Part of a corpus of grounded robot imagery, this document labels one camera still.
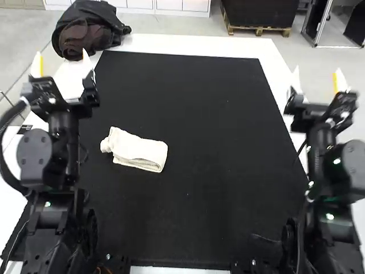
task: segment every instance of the folded towel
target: folded towel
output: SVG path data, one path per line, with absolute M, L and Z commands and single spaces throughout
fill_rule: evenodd
M 142 139 L 117 127 L 111 127 L 100 143 L 102 153 L 113 152 L 113 163 L 158 173 L 165 166 L 167 148 L 164 142 Z

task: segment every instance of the black cable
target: black cable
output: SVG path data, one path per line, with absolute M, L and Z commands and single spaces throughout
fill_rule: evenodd
M 281 241 L 279 241 L 279 240 L 272 240 L 272 239 L 263 237 L 263 236 L 261 236 L 259 234 L 252 233 L 251 235 L 254 236 L 254 237 L 256 237 L 256 238 L 260 238 L 262 240 L 269 241 L 269 242 L 272 242 L 272 243 L 281 243 Z
M 293 165 L 295 165 L 295 163 L 299 159 L 299 155 L 302 153 L 302 150 L 306 146 L 306 144 L 307 144 L 307 139 L 304 140 L 304 142 L 302 143 L 301 147 L 299 148 L 299 150 L 297 152 L 297 157 L 295 157 L 295 160 L 293 161 Z
M 84 163 L 87 162 L 87 160 L 89 159 L 89 150 L 82 144 L 80 143 L 80 148 L 85 152 L 85 157 L 82 161 L 80 161 L 80 166 Z
M 307 264 L 309 265 L 309 267 L 311 269 L 313 269 L 313 271 L 315 272 L 315 274 L 319 274 L 317 269 L 315 269 L 314 265 L 312 265 L 312 263 L 310 262 L 310 260 L 308 260 L 308 258 L 306 258 Z
M 27 224 L 27 223 L 28 223 L 28 221 L 26 221 L 26 222 L 23 224 L 23 226 L 22 226 L 21 230 L 18 232 L 17 236 L 15 237 L 15 240 L 14 240 L 14 242 L 13 242 L 13 245 L 11 246 L 11 248 L 10 248 L 10 250 L 9 250 L 9 252 L 8 252 L 7 256 L 6 256 L 6 260 L 4 260 L 4 261 L 2 262 L 2 264 L 1 264 L 1 267 L 0 267 L 0 274 L 4 274 L 4 273 L 5 273 L 5 270 L 6 270 L 7 264 L 8 264 L 8 262 L 9 262 L 9 260 L 10 260 L 10 256 L 11 256 L 11 254 L 12 254 L 12 252 L 13 252 L 13 249 L 14 249 L 15 245 L 17 244 L 17 241 L 18 241 L 19 235 L 20 235 L 20 234 L 23 232 L 23 230 L 25 229 L 25 226 L 26 226 L 26 224 Z
M 303 208 L 301 210 L 301 213 L 299 214 L 298 222 L 297 222 L 297 269 L 295 274 L 299 274 L 299 267 L 301 264 L 301 253 L 304 253 L 304 226 L 305 226 L 305 216 L 307 213 L 307 207 L 309 203 L 307 199 L 305 198 L 305 202 L 303 204 Z
M 25 101 L 28 101 L 29 103 L 33 103 L 38 99 L 39 96 L 35 94 L 30 94 L 27 97 L 25 97 Z M 2 139 L 4 137 L 7 127 L 27 107 L 27 103 L 25 103 L 25 101 L 20 100 L 14 107 L 5 111 L 5 113 L 2 115 L 0 119 L 0 173 L 4 181 L 8 185 L 13 187 L 15 190 L 19 191 L 28 200 L 31 200 L 30 197 L 31 192 L 29 191 L 29 189 L 23 187 L 20 184 L 20 181 L 11 173 L 9 167 L 7 166 L 3 154 L 3 145 L 2 145 Z

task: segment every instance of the white cabinet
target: white cabinet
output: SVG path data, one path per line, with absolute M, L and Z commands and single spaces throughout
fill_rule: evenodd
M 130 9 L 153 9 L 153 0 L 127 0 L 127 7 Z
M 127 0 L 107 0 L 107 2 L 115 7 L 127 7 Z
M 48 5 L 70 5 L 70 0 L 46 0 Z
M 182 0 L 182 10 L 208 12 L 208 0 Z
M 156 0 L 158 10 L 183 10 L 183 0 Z

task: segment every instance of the black case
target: black case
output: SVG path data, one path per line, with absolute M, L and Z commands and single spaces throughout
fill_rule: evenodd
M 222 0 L 232 26 L 288 28 L 299 0 Z

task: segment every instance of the gray floor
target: gray floor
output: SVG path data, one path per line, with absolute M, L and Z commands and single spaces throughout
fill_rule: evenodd
M 8 92 L 15 102 L 19 98 L 21 83 L 26 81 L 26 69 L 37 50 L 43 52 L 48 67 L 45 72 L 52 75 L 62 61 L 53 51 L 50 41 L 55 22 L 61 12 L 1 10 L 0 9 L 0 64 L 3 70 L 0 74 L 0 90 Z M 122 22 L 130 25 L 134 33 L 158 33 L 181 35 L 209 35 L 227 37 L 218 0 L 213 0 L 210 18 L 171 17 L 164 15 L 119 14 Z M 334 96 L 332 73 L 340 67 L 349 84 L 365 92 L 364 61 L 365 49 L 313 49 L 300 35 L 304 20 L 303 15 L 297 15 L 290 38 L 283 38 L 280 33 L 264 32 L 263 38 L 271 38 L 291 70 L 300 66 L 302 88 L 312 102 L 330 102 Z M 350 45 L 351 43 L 340 33 L 341 23 L 332 19 L 325 28 L 322 45 Z M 255 37 L 252 31 L 236 33 L 235 37 Z M 5 100 L 0 101 L 0 112 L 8 107 Z M 357 116 L 365 117 L 365 101 Z M 365 123 L 356 123 L 365 139 Z

